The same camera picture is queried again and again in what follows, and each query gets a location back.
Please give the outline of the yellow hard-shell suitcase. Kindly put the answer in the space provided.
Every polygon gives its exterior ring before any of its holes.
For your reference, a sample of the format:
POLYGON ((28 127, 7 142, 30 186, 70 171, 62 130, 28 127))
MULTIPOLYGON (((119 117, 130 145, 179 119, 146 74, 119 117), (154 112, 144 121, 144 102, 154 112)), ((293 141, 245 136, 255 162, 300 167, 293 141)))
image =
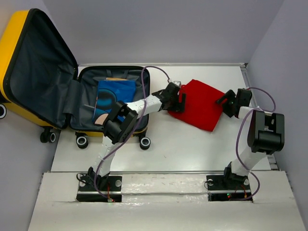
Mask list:
POLYGON ((133 100, 150 95, 150 74, 140 66, 99 65, 79 70, 66 42, 40 9, 15 12, 0 40, 0 115, 7 110, 43 128, 42 143, 54 142, 55 129, 71 128, 78 148, 89 136, 102 136, 93 123, 98 82, 133 80, 133 100))

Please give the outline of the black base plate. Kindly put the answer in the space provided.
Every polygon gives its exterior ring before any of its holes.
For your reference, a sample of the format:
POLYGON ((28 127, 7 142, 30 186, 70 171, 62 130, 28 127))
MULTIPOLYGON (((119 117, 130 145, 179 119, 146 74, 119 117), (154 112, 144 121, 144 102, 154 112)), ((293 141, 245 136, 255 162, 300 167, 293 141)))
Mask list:
POLYGON ((225 180, 223 175, 207 175, 204 187, 209 202, 253 201, 249 183, 245 185, 239 181, 225 180))
POLYGON ((78 173, 76 178, 79 182, 76 200, 79 202, 122 202, 122 176, 111 175, 102 185, 97 184, 95 189, 93 182, 84 173, 78 173))

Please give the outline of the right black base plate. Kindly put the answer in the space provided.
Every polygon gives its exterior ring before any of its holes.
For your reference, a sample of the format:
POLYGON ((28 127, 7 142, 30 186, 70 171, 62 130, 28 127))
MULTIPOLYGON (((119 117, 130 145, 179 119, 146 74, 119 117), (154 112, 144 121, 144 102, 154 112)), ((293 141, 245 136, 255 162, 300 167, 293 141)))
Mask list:
POLYGON ((239 181, 225 180, 223 175, 207 175, 204 187, 209 202, 253 201, 249 183, 245 185, 239 181))

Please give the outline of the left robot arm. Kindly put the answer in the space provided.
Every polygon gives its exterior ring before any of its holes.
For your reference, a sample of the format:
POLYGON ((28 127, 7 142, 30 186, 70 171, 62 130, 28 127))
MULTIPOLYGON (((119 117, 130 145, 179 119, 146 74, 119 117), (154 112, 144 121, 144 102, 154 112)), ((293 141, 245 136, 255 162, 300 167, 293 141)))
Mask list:
POLYGON ((113 158, 138 128, 142 118, 159 111, 183 112, 186 95, 180 95, 181 82, 170 81, 165 89, 131 103, 117 101, 103 121, 102 151, 85 175, 77 180, 100 191, 107 184, 113 158))

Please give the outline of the red cloth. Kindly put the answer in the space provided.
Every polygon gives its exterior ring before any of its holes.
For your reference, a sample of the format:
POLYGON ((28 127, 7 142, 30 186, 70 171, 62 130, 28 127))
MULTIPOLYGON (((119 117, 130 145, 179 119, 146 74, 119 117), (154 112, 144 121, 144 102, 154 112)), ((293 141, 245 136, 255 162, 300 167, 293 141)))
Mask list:
POLYGON ((181 98, 183 94, 186 95, 184 111, 169 110, 168 113, 187 124, 212 132, 223 112, 222 106, 216 101, 224 93, 206 83, 192 79, 186 85, 181 86, 181 98))

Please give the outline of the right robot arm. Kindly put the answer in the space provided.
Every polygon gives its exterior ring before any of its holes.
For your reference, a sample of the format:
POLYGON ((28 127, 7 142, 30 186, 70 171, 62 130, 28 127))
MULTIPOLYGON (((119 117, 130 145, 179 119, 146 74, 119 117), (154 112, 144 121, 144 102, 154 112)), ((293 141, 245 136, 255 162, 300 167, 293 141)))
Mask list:
POLYGON ((238 89, 237 93, 227 91, 221 98, 216 100, 221 105, 223 112, 228 117, 236 117, 242 120, 236 138, 236 159, 231 161, 224 169, 221 177, 222 185, 232 189, 237 184, 243 184, 248 179, 248 174, 263 158, 279 152, 285 144, 285 116, 275 112, 276 102, 265 90, 256 87, 238 89), (252 90, 259 90, 267 94, 273 102, 273 109, 266 111, 260 107, 250 107, 252 90), (245 122, 249 121, 247 134, 247 146, 240 153, 239 139, 245 122))

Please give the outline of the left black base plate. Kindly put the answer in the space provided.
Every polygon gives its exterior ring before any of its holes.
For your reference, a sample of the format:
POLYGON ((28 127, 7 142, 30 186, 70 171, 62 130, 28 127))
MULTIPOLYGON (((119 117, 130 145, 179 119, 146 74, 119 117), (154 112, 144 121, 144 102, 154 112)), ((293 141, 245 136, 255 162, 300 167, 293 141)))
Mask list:
POLYGON ((122 202, 122 176, 111 175, 102 185, 97 184, 95 189, 93 182, 84 173, 78 173, 76 178, 79 182, 76 200, 79 202, 122 202))

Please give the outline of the blue cartoon print cloth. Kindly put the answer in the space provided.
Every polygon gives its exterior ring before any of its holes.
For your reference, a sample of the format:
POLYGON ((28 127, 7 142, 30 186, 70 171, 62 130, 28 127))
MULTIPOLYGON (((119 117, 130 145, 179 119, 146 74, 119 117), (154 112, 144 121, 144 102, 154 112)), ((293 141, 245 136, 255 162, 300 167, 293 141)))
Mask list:
POLYGON ((93 114, 93 123, 102 125, 112 107, 117 101, 132 102, 136 92, 136 83, 133 80, 107 78, 98 82, 96 103, 93 114))

